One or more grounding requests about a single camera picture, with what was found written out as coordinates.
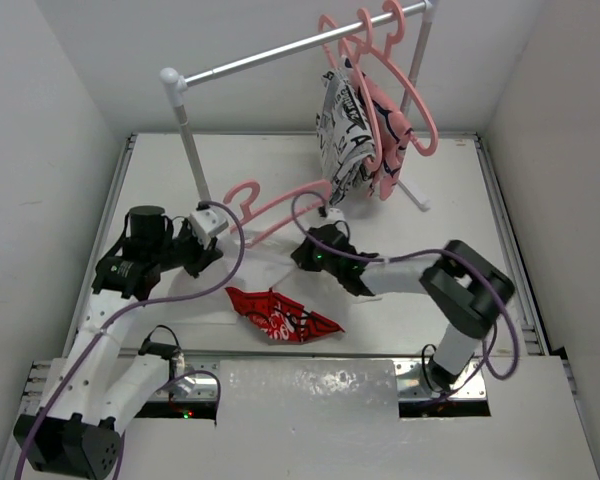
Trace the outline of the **white red print t-shirt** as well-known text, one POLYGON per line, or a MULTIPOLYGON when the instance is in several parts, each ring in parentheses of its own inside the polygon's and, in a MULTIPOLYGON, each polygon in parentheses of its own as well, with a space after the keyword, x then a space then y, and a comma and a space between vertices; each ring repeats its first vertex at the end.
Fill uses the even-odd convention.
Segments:
POLYGON ((300 269, 290 254, 302 239, 285 227, 248 248, 224 287, 197 300, 168 304, 168 317, 177 325, 239 325, 278 344, 343 334, 354 308, 373 299, 349 294, 326 272, 300 269))

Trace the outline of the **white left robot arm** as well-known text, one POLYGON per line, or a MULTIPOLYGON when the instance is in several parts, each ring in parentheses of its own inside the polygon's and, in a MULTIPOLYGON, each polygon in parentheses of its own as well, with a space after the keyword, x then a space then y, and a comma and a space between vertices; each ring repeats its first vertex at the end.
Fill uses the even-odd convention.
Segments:
POLYGON ((131 366, 109 380, 122 343, 140 310, 167 303, 152 290, 163 273, 193 278, 222 258, 217 238, 236 217, 225 205, 202 201, 176 230, 159 206, 140 205, 124 217, 120 236, 95 267, 91 296, 63 370, 38 411, 21 414, 13 436, 25 466, 77 479, 119 474, 124 432, 144 404, 181 375, 176 344, 145 340, 131 366))

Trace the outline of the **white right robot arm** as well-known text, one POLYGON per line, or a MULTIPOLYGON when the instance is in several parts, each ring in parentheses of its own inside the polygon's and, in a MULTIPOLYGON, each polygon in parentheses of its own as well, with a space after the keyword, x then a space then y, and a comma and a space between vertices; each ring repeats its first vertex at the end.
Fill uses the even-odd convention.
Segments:
POLYGON ((345 232, 325 224, 310 229, 291 258, 304 271, 330 274, 353 296, 428 296, 449 322, 421 367, 425 389, 438 397, 453 394, 452 386, 476 348, 495 331, 498 318, 511 321, 506 305, 515 293, 514 283, 461 240, 382 260, 377 254, 358 252, 345 232))

